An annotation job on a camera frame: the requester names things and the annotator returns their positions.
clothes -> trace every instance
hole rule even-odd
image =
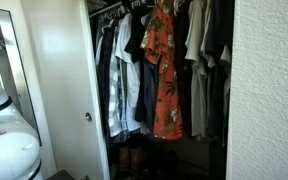
[[[141,44],[146,59],[152,64],[160,63],[154,135],[170,140],[183,134],[174,62],[173,2],[157,2]]]
[[[107,22],[104,20],[103,16],[99,16],[97,20],[97,31],[96,31],[96,42],[95,42],[95,47],[98,49],[100,45],[100,39],[103,37],[104,32],[103,32],[103,27],[107,26]]]
[[[145,6],[135,7],[131,12],[131,37],[128,41],[125,51],[132,54],[132,61],[143,61],[144,50],[140,48],[145,27],[141,22],[141,18],[149,13],[149,9]]]
[[[205,46],[206,46],[206,39],[207,39],[207,30],[210,23],[210,16],[211,16],[211,0],[206,0],[206,8],[204,11],[204,35],[203,41],[201,44],[201,55],[204,56],[208,60],[208,56],[205,53]]]
[[[211,0],[210,20],[207,30],[205,53],[213,56],[218,64],[223,46],[232,48],[235,0]]]
[[[207,74],[204,70],[204,64],[200,61],[198,66],[192,67],[192,136],[206,136],[206,78]]]
[[[200,56],[198,51],[203,41],[203,0],[194,0],[193,11],[190,18],[189,33],[185,45],[187,52],[185,59],[199,61]]]
[[[180,12],[174,17],[174,41],[175,41],[175,65],[177,72],[177,86],[178,94],[181,105],[183,129],[187,136],[192,134],[192,121],[191,121],[191,81],[192,81],[192,68],[191,61],[185,60],[187,48],[185,46],[186,37],[189,28],[188,11],[190,1],[186,1],[181,5]]]
[[[129,106],[135,108],[140,86],[139,63],[133,63],[131,54],[124,51],[130,39],[131,20],[132,16],[127,14],[121,23],[115,55],[127,62],[127,99]]]
[[[108,107],[109,107],[109,94],[110,94],[110,60],[112,54],[114,29],[118,21],[111,21],[110,26],[105,28],[103,35],[103,42],[100,53],[100,61],[97,69],[98,88],[100,95],[100,106],[102,123],[104,128],[105,140],[107,148],[111,146],[112,139],[110,136],[110,128],[108,125]]]
[[[119,27],[117,27],[115,31],[115,38],[114,38],[115,42],[117,41],[117,36],[119,34],[121,21],[122,20],[119,21]],[[121,63],[121,59],[118,57],[115,57],[115,51],[114,51],[114,58],[116,60],[116,72],[114,72],[114,75],[117,74],[116,90],[117,90],[117,97],[118,97],[118,108],[116,110],[119,112],[119,115],[120,115],[119,118],[120,118],[120,128],[121,128],[120,133],[116,137],[114,137],[114,143],[120,143],[120,142],[125,142],[127,139],[129,139],[130,133],[128,131],[127,121],[126,121],[126,106],[125,106],[126,98],[125,98],[124,84],[123,84],[123,69],[122,69],[123,65]]]
[[[117,71],[118,71],[118,98],[119,98],[119,111],[121,114],[121,132],[115,137],[115,143],[125,142],[130,138],[130,133],[127,127],[126,121],[126,97],[125,97],[125,89],[124,89],[124,80],[123,80],[123,67],[122,60],[117,58]]]
[[[152,131],[149,131],[149,129],[146,127],[145,122],[141,122],[141,134],[148,134],[152,133]]]
[[[138,100],[140,78],[139,78],[139,63],[132,62],[132,56],[130,53],[124,51],[129,39],[131,30],[130,14],[126,14],[123,18],[120,30],[117,38],[117,46],[115,56],[126,62],[126,121],[128,130],[134,131],[140,128],[140,123],[135,121],[136,104]]]
[[[153,132],[156,93],[154,77],[147,63],[143,63],[143,101],[146,109],[145,124],[148,130]]]
[[[210,117],[208,120],[209,135],[211,137],[219,137],[223,145],[227,142],[226,129],[228,127],[228,98],[230,88],[229,81],[227,80],[229,80],[231,74],[231,57],[231,50],[228,46],[225,46],[221,60],[215,66]]]
[[[206,124],[208,124],[208,120],[210,119],[211,114],[211,100],[212,100],[212,93],[213,93],[213,81],[214,81],[214,68],[208,69],[207,72],[207,87],[206,87],[206,113],[207,119]]]
[[[111,137],[118,135],[121,132],[121,123],[120,123],[120,109],[119,109],[119,99],[118,99],[118,64],[115,57],[116,50],[116,32],[117,27],[115,28],[111,61],[110,61],[110,94],[109,94],[109,108],[108,108],[108,125],[110,127]]]
[[[126,52],[132,54],[132,61],[138,62],[139,64],[140,86],[135,113],[135,120],[138,122],[146,122],[147,120],[147,108],[144,103],[144,50],[140,48],[145,32],[145,27],[142,24],[141,18],[147,13],[148,9],[146,7],[136,7],[131,12],[131,37],[125,48]]]
[[[185,58],[193,60],[192,84],[191,84],[191,121],[192,136],[206,136],[206,79],[207,73],[204,69],[204,61],[200,56],[200,48],[204,35],[204,13],[207,6],[203,0],[194,0],[193,10],[190,18],[189,34],[185,45],[187,53]]]
[[[98,47],[97,47],[97,50],[96,50],[96,56],[95,56],[95,65],[96,65],[96,67],[97,67],[98,64],[100,63],[100,55],[101,55],[101,49],[102,49],[102,42],[103,42],[103,37],[101,37],[101,38],[99,39]]]

orange floral shirt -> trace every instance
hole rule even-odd
[[[175,68],[173,2],[159,0],[141,44],[145,58],[152,64],[159,64],[154,135],[169,140],[183,135]]]

mirror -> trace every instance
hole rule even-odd
[[[9,11],[0,10],[0,84],[39,135],[20,52]]]

white door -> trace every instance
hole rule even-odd
[[[57,169],[77,180],[86,175],[91,180],[109,179],[85,2],[22,0],[22,6]]]

shoe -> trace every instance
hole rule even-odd
[[[131,167],[132,170],[138,171],[144,161],[144,151],[142,147],[130,149],[131,151]]]
[[[130,151],[128,146],[120,148],[120,162],[119,169],[121,171],[127,171],[130,166]]]

